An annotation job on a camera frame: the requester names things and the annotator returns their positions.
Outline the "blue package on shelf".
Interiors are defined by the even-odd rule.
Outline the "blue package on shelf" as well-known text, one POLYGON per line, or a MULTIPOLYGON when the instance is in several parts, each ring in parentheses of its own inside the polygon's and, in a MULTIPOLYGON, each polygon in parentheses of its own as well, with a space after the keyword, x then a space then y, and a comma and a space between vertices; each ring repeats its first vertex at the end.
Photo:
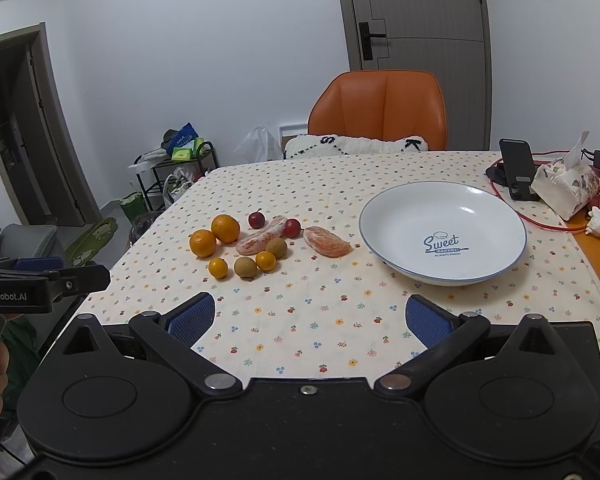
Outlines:
POLYGON ((198 138, 198 133, 190 122, 180 130, 169 129, 163 135, 161 147, 166 154, 172 155, 176 148, 182 148, 185 144, 198 138))

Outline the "large orange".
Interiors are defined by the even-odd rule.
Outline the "large orange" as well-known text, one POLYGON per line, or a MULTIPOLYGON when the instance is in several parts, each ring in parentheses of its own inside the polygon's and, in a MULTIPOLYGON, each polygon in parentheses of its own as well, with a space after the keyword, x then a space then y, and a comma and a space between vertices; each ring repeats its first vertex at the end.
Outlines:
POLYGON ((211 222, 211 232, 224 245, 233 244, 240 237, 239 222, 229 214, 219 214, 211 222))
POLYGON ((216 237, 209 230, 197 230, 190 234, 189 248, 198 258, 208 258, 216 251, 216 237))

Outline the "green package on shelf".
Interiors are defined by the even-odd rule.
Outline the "green package on shelf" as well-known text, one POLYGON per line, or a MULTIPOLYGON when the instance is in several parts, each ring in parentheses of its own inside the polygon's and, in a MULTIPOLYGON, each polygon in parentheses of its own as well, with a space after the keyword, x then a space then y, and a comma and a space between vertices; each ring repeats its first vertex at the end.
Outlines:
POLYGON ((188 162, 195 158, 195 150, 190 146, 179 146, 172 151, 172 162, 188 162))

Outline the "floral tablecloth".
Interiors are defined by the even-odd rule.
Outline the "floral tablecloth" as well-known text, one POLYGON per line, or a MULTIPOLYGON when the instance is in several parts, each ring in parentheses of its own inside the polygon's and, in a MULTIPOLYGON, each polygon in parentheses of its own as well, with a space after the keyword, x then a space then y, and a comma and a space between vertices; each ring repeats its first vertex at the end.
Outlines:
POLYGON ((482 285, 439 288, 396 274, 364 246, 358 215, 376 193, 421 180, 487 188, 492 152, 325 157, 214 170, 198 181, 118 261, 110 286, 82 311, 107 324, 137 313, 166 312, 197 292, 215 300, 212 329, 196 344, 211 362, 241 377, 375 378, 419 354, 407 330, 411 294, 454 313, 473 310, 494 323, 529 312, 552 321, 593 323, 600 344, 600 279, 576 241, 554 232, 542 206, 526 214, 528 249, 512 270, 482 285), (251 281, 219 281, 189 250, 189 235, 229 214, 279 214, 321 226, 350 242, 340 259, 323 257, 303 240, 289 245, 279 268, 251 281))

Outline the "small kumquat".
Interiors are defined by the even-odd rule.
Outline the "small kumquat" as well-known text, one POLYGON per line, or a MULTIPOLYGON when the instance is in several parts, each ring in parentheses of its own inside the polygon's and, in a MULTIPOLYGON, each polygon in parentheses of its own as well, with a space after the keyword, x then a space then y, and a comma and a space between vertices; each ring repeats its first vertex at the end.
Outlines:
POLYGON ((228 275, 228 264, 223 258, 213 258, 208 263, 208 272, 216 280, 224 280, 228 275))
POLYGON ((256 255, 256 263, 261 271, 268 273, 276 268, 277 259, 272 252, 262 250, 262 252, 258 252, 256 255))

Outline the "red cherry apple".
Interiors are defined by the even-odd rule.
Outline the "red cherry apple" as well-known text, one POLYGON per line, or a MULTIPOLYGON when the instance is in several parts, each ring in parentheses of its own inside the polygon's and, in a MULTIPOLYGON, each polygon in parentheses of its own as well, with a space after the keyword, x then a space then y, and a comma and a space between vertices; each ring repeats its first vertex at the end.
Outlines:
POLYGON ((265 215, 260 209, 253 211, 248 217, 248 223, 251 229, 260 230, 266 225, 265 215))
POLYGON ((293 240, 300 236, 302 232, 302 226, 299 220, 295 218, 288 219, 285 222, 283 233, 286 237, 292 238, 293 240))

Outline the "orange leather chair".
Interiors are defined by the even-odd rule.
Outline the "orange leather chair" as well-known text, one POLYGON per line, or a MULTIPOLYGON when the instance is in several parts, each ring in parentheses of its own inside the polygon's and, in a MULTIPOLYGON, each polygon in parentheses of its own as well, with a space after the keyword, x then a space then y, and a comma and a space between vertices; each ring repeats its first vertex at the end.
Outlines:
POLYGON ((312 107, 308 133, 381 141, 420 136, 431 151, 444 151, 449 141, 440 84, 420 70, 340 74, 312 107))

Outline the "black metal shelf rack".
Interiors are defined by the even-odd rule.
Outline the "black metal shelf rack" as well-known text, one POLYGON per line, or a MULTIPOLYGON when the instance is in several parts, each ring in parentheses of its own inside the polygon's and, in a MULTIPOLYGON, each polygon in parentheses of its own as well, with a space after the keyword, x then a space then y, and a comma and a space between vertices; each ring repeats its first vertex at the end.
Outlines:
POLYGON ((220 164, 210 141, 196 139, 185 146, 195 150, 188 162, 172 162, 163 148, 137 156, 128 167, 131 184, 141 192, 148 211, 162 211, 174 204, 197 180, 220 164))

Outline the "green paper bag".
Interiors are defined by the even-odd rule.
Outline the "green paper bag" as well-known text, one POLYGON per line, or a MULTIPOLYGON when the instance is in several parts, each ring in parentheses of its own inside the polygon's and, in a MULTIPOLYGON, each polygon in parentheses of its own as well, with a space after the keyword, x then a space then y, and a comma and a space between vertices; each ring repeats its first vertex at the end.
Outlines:
POLYGON ((144 196, 141 192, 130 193, 119 200, 119 204, 129 222, 133 222, 138 216, 147 211, 144 196))

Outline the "grey sofa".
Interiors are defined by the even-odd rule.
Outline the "grey sofa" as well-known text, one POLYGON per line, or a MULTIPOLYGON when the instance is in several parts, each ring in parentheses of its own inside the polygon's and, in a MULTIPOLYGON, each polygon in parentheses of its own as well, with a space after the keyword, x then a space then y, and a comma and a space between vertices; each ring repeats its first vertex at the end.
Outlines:
POLYGON ((2 258, 65 258, 56 226, 20 226, 12 223, 0 228, 2 258))

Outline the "white plate blue rim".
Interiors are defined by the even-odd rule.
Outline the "white plate blue rim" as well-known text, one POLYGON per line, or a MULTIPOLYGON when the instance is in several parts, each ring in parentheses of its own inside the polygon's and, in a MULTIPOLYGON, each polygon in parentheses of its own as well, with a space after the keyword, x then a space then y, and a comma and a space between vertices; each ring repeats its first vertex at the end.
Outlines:
POLYGON ((452 182, 419 181, 380 192, 363 207, 358 230, 391 269, 438 286, 495 278, 527 248, 527 229, 508 203, 452 182))

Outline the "green brown kiwi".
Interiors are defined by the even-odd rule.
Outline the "green brown kiwi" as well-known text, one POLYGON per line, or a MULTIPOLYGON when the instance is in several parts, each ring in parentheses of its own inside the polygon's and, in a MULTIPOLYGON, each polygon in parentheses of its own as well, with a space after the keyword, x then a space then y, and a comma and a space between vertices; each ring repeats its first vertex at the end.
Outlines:
POLYGON ((277 260, 279 260, 286 257, 288 246, 282 238, 275 237, 268 241, 265 250, 270 252, 277 260))
POLYGON ((257 263, 250 257, 239 257, 234 262, 234 273, 243 280, 252 280, 258 270, 257 263))

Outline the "white plastic bag by wall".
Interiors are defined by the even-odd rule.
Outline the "white plastic bag by wall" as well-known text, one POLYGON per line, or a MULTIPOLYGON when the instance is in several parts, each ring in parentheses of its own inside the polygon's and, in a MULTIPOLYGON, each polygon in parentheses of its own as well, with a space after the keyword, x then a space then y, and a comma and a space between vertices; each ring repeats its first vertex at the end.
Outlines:
POLYGON ((250 164, 272 162, 284 158, 282 147, 277 136, 273 136, 267 128, 253 128, 236 146, 234 153, 250 164))

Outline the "grey door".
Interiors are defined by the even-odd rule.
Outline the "grey door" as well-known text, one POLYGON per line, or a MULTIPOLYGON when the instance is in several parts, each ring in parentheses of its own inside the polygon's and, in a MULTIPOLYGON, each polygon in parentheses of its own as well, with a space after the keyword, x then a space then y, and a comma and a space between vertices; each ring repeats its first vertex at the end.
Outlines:
POLYGON ((452 150, 491 140, 491 38, 486 0, 340 0, 351 70, 362 70, 358 23, 385 32, 380 70, 424 70, 439 81, 452 150))

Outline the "peeled pomelo segment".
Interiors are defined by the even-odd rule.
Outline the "peeled pomelo segment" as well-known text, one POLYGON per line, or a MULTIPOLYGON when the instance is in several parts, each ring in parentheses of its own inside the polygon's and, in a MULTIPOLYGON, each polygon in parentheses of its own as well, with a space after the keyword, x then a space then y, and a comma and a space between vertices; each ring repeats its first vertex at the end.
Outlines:
POLYGON ((251 234, 241 240, 236 245, 236 250, 239 255, 253 256, 258 252, 263 252, 266 245, 274 238, 279 238, 283 235, 287 218, 284 216, 276 216, 271 222, 257 233, 251 234))
POLYGON ((340 258, 352 252, 349 242, 320 226, 305 228, 303 238, 309 247, 328 258, 340 258))

